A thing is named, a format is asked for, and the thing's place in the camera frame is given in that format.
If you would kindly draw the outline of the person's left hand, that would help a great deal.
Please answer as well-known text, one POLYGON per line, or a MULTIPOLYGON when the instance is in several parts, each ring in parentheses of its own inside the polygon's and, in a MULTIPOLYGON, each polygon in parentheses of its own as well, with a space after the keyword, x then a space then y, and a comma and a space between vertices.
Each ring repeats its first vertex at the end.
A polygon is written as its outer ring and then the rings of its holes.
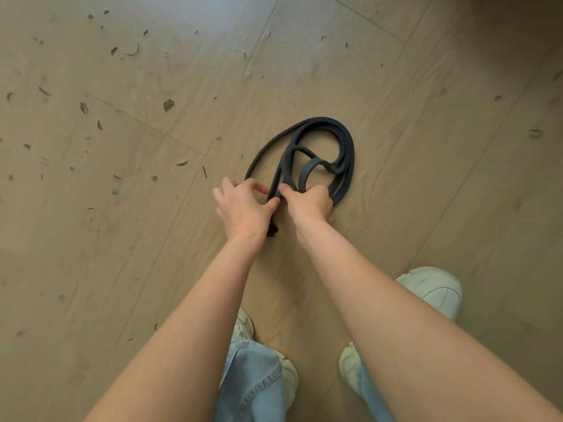
POLYGON ((245 240, 262 247, 269 230, 270 220, 262 217, 262 203, 255 193, 269 194, 269 189, 249 178, 242 182, 224 177, 221 186, 213 190, 216 211, 223 221, 229 240, 245 240))

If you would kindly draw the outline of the person's right hand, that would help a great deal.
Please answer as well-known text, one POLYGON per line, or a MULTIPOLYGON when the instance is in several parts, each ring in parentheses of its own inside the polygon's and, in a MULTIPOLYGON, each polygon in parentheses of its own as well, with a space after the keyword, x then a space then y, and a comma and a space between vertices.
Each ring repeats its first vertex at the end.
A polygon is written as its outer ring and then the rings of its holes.
POLYGON ((316 222, 328 223, 333 201, 328 188, 322 185, 309 187, 296 203, 287 203, 289 214, 297 227, 316 222))

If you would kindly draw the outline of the person's right forearm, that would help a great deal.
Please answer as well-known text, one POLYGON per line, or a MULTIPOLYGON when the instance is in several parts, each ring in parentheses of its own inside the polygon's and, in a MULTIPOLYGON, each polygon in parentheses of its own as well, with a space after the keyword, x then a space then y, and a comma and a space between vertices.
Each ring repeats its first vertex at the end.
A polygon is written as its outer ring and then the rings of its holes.
POLYGON ((513 369, 383 274, 324 219, 295 224, 397 422, 563 422, 513 369))

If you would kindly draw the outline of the person's left forearm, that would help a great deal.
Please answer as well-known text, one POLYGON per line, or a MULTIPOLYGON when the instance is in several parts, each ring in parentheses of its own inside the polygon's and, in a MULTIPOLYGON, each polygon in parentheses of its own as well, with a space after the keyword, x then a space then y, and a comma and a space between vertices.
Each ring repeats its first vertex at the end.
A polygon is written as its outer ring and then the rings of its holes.
POLYGON ((230 237, 84 422, 210 422, 250 268, 264 244, 230 237))

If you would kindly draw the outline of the scattered dark floor scraps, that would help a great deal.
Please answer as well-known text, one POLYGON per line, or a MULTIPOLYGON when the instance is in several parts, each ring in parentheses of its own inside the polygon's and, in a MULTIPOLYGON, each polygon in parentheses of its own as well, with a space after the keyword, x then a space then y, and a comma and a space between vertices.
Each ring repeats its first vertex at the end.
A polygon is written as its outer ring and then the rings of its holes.
POLYGON ((208 190, 303 118, 334 117, 356 167, 338 226, 393 272, 462 193, 469 330, 562 335, 552 292, 509 292, 563 222, 563 185, 509 146, 561 103, 536 72, 563 0, 0 0, 0 358, 148 329, 219 239, 208 190))

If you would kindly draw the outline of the white left shoe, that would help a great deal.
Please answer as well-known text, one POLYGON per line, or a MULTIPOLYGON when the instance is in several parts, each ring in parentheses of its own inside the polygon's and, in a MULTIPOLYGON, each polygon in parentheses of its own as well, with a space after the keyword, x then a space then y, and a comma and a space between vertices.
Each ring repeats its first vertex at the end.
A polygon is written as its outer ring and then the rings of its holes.
MULTIPOLYGON (((254 340, 254 333, 255 331, 251 318, 242 308, 239 308, 233 338, 254 340)), ((294 402, 297 389, 299 387, 299 375, 296 367, 285 357, 285 355, 277 350, 275 350, 275 352, 278 355, 282 369, 281 378, 283 383, 284 408, 285 412, 287 412, 294 402)))

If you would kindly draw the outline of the white shoe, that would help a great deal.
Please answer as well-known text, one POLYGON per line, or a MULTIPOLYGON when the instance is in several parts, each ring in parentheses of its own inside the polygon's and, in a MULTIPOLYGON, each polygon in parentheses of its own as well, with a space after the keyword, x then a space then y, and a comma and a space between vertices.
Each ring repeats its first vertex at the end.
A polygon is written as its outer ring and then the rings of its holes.
MULTIPOLYGON (((239 308, 233 338, 254 340, 254 333, 255 331, 251 318, 242 308, 239 308)), ((285 412, 287 412, 294 402, 297 389, 299 387, 299 375, 296 367, 285 357, 285 355, 277 350, 275 350, 275 352, 278 355, 282 369, 281 378, 283 383, 284 408, 285 412)))
MULTIPOLYGON (((402 274, 396 281, 449 320, 457 318, 462 286, 451 274, 434 267, 419 267, 402 274)), ((359 380, 361 366, 360 356, 351 341, 340 355, 339 369, 344 381, 359 396, 362 394, 359 380)))

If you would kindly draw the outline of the white right shoe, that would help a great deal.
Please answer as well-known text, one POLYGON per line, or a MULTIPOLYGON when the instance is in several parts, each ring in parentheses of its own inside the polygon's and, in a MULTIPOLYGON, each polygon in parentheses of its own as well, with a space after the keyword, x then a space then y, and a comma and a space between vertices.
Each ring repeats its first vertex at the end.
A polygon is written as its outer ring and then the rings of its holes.
MULTIPOLYGON (((457 318, 462 286, 451 274, 434 267, 419 267, 402 274, 396 281, 449 320, 457 318)), ((359 380, 361 366, 360 356, 351 341, 340 355, 339 369, 344 381, 359 396, 362 394, 359 380)))

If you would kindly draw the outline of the light blue left jeans leg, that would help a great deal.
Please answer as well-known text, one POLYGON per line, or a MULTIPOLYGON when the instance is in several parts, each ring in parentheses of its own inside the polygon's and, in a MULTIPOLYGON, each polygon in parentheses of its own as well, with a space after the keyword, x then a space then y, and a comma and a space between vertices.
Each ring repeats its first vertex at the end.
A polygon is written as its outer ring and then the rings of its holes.
POLYGON ((215 407, 215 422, 285 422, 282 366, 271 348, 233 337, 215 407))

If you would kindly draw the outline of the light blue jeans leg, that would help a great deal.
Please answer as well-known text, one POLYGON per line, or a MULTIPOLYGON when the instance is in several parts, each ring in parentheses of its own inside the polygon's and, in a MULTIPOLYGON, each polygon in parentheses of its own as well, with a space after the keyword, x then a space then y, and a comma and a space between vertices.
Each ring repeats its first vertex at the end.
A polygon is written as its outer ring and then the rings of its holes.
POLYGON ((282 366, 271 348, 233 337, 215 407, 215 422, 285 422, 282 366))
POLYGON ((376 390, 374 383, 372 382, 369 373, 362 361, 360 361, 358 387, 360 396, 365 401, 366 405, 368 406, 370 412, 377 422, 395 422, 383 397, 381 396, 379 391, 376 390))

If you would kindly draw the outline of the light blue right jeans leg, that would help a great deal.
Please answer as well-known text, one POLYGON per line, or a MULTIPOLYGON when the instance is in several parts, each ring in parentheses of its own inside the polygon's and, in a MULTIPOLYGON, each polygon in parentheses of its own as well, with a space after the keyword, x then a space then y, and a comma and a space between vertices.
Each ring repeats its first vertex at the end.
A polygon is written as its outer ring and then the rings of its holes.
POLYGON ((377 422, 395 422, 383 397, 381 396, 379 391, 376 390, 374 383, 372 382, 369 373, 362 361, 360 361, 358 387, 360 396, 365 401, 366 405, 368 406, 370 412, 377 422))

